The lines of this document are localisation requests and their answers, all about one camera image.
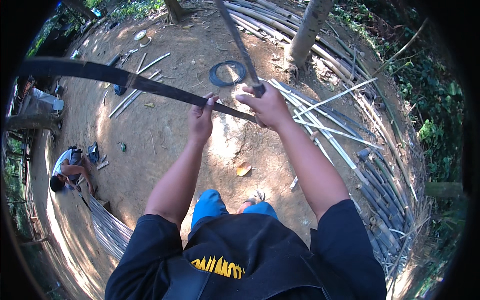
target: blue jeans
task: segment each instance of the blue jeans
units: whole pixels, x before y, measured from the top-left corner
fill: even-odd
[[[275,210],[273,207],[265,201],[260,202],[259,204],[247,206],[243,210],[244,214],[264,214],[274,217],[278,220],[276,216]],[[220,197],[220,193],[216,190],[206,190],[200,196],[195,208],[193,210],[192,216],[192,228],[193,226],[203,218],[204,216],[221,216],[221,215],[229,215],[225,204]]]

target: small green object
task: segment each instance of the small green object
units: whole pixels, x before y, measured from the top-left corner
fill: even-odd
[[[122,152],[125,152],[125,150],[127,150],[127,145],[125,145],[124,143],[118,142],[117,144],[120,144],[120,149],[122,150]]]

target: bamboo pile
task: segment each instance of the bamboo pile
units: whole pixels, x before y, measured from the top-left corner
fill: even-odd
[[[243,27],[245,30],[260,39],[267,39],[272,42],[291,43],[291,39],[297,34],[302,22],[302,18],[299,16],[266,0],[231,0],[224,3],[228,8],[228,12],[233,21],[238,26]],[[398,273],[401,273],[406,265],[406,249],[408,250],[413,242],[413,239],[410,238],[409,235],[417,228],[411,211],[410,200],[403,191],[398,179],[393,175],[388,163],[380,152],[378,152],[377,149],[382,148],[365,141],[362,136],[347,124],[346,120],[353,126],[362,129],[370,136],[375,138],[378,136],[347,116],[344,116],[325,105],[328,101],[334,100],[347,93],[352,95],[361,107],[363,113],[371,120],[380,137],[388,144],[396,158],[399,169],[401,170],[407,185],[413,193],[413,197],[417,199],[396,145],[393,143],[393,140],[382,124],[381,119],[368,101],[375,100],[377,95],[379,95],[384,102],[386,99],[378,88],[378,85],[375,83],[376,78],[370,76],[361,61],[356,59],[356,53],[352,52],[343,41],[337,38],[339,44],[350,54],[353,60],[335,49],[320,36],[317,36],[316,40],[330,53],[335,55],[336,58],[318,44],[312,46],[312,52],[319,55],[324,65],[331,69],[344,82],[346,91],[332,97],[331,99],[318,102],[284,83],[277,82],[275,79],[268,80],[268,82],[277,88],[284,98],[295,107],[293,110],[295,116],[293,116],[293,118],[297,123],[302,124],[307,132],[312,135],[313,142],[320,148],[330,162],[332,161],[320,144],[320,141],[313,135],[313,130],[315,129],[317,129],[333,148],[336,149],[361,181],[361,184],[358,185],[358,189],[362,192],[372,207],[372,216],[369,218],[355,201],[354,203],[365,223],[376,259],[384,267],[386,278],[392,276],[392,279],[394,279]],[[357,90],[360,86],[363,86],[362,92]],[[401,132],[393,118],[393,114],[386,103],[385,106],[392,117],[394,129],[399,135],[400,140],[403,142],[401,139]],[[325,127],[313,112],[330,119],[343,130],[347,131],[348,134]],[[364,170],[360,170],[357,167],[334,138],[333,134],[340,134],[369,146],[369,148],[358,153],[359,159],[363,162]],[[290,188],[293,188],[295,183],[296,178]]]

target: spool of wire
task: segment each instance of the spool of wire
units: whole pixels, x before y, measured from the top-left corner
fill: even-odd
[[[218,67],[222,66],[222,65],[234,65],[235,68],[237,69],[237,72],[238,72],[238,78],[235,79],[233,82],[225,82],[225,81],[222,81],[220,80],[217,75],[216,75],[216,71],[218,69]],[[245,66],[242,65],[240,62],[238,61],[235,61],[235,60],[226,60],[224,62],[221,62],[221,63],[218,63],[216,64],[215,66],[213,66],[211,69],[210,69],[210,73],[208,75],[208,79],[210,79],[210,82],[213,84],[213,85],[216,85],[216,86],[227,86],[227,85],[233,85],[233,84],[236,84],[236,83],[239,83],[240,81],[242,81],[244,78],[245,78],[245,75],[246,75],[246,71],[245,71]]]

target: black t-shirt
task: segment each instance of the black t-shirt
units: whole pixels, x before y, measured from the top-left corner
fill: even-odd
[[[313,254],[344,280],[357,299],[385,299],[384,273],[373,257],[362,221],[351,200],[332,206],[312,237]],[[222,215],[202,218],[182,249],[175,224],[158,215],[145,215],[137,226],[105,290],[105,299],[158,299],[168,289],[165,261],[182,255],[196,268],[222,280],[248,280],[263,264],[286,254],[305,255],[309,249],[291,229],[271,216]],[[279,280],[271,274],[268,280]],[[313,288],[290,291],[289,299],[318,298]],[[215,298],[202,294],[202,299]]]

